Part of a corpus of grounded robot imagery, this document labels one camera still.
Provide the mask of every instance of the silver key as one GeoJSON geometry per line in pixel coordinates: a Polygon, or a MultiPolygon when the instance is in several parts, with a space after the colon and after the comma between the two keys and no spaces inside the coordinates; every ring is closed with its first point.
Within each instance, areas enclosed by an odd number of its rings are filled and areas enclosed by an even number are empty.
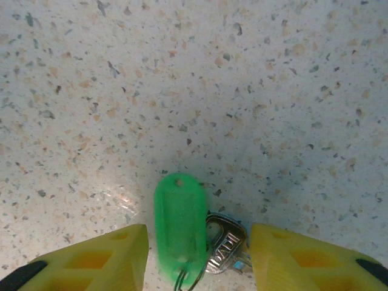
{"type": "Polygon", "coordinates": [[[247,230],[240,223],[219,213],[211,213],[206,218],[206,224],[219,225],[220,231],[212,239],[213,254],[207,262],[206,272],[220,274],[228,269],[239,273],[251,273],[247,246],[247,230]]]}

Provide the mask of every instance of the key fob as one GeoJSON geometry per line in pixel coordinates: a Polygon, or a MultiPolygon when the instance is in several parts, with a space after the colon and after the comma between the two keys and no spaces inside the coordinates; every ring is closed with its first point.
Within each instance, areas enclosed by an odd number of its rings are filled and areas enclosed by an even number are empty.
{"type": "Polygon", "coordinates": [[[207,203],[195,178],[176,173],[155,190],[155,232],[159,266],[173,282],[184,269],[183,285],[191,285],[207,262],[207,203]]]}

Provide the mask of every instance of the key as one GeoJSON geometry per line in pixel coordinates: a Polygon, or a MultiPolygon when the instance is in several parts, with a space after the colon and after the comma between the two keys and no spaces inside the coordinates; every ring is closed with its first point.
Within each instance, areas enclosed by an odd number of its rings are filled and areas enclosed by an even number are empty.
{"type": "Polygon", "coordinates": [[[206,241],[207,204],[200,184],[176,173],[155,190],[155,232],[159,266],[175,290],[201,278],[209,254],[206,241]]]}
{"type": "Polygon", "coordinates": [[[232,269],[238,273],[252,273],[245,227],[219,213],[209,214],[206,224],[216,224],[219,227],[211,240],[213,254],[207,262],[206,272],[216,275],[232,269]]]}

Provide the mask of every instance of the floor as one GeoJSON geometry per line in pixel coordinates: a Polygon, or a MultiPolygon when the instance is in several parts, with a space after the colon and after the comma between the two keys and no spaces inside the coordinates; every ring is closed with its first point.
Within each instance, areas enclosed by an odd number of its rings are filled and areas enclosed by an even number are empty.
{"type": "Polygon", "coordinates": [[[1,2],[0,277],[143,222],[144,290],[171,289],[153,191],[178,171],[248,228],[388,266],[387,1],[1,2]]]}

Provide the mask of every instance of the wire key ring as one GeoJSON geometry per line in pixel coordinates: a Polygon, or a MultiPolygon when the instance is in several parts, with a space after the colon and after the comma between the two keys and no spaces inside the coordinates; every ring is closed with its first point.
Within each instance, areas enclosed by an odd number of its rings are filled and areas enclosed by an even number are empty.
{"type": "MultiPolygon", "coordinates": [[[[205,266],[200,271],[198,277],[196,277],[194,283],[191,285],[191,287],[189,289],[187,289],[187,291],[192,291],[195,288],[195,286],[198,284],[198,282],[202,278],[203,274],[205,274],[206,267],[207,267],[207,261],[205,263],[205,266]]],[[[182,291],[181,287],[183,285],[183,281],[184,281],[184,279],[185,279],[187,274],[188,274],[188,271],[185,270],[185,269],[182,269],[181,273],[179,273],[179,276],[176,279],[176,283],[175,283],[175,286],[174,286],[174,291],[182,291]]]]}
{"type": "MultiPolygon", "coordinates": [[[[210,259],[211,255],[213,253],[213,247],[209,243],[207,243],[206,249],[207,249],[207,252],[209,254],[209,259],[210,259]]],[[[195,288],[195,286],[198,284],[198,282],[201,280],[202,276],[205,274],[205,271],[207,268],[207,263],[208,263],[209,259],[206,261],[204,267],[202,268],[202,270],[198,274],[198,277],[196,277],[196,279],[194,280],[194,283],[190,286],[189,289],[187,289],[187,291],[192,291],[195,288]]],[[[179,273],[178,278],[176,279],[174,291],[182,291],[181,287],[182,287],[183,281],[186,278],[188,273],[189,272],[186,269],[182,269],[182,271],[179,273]]]]}

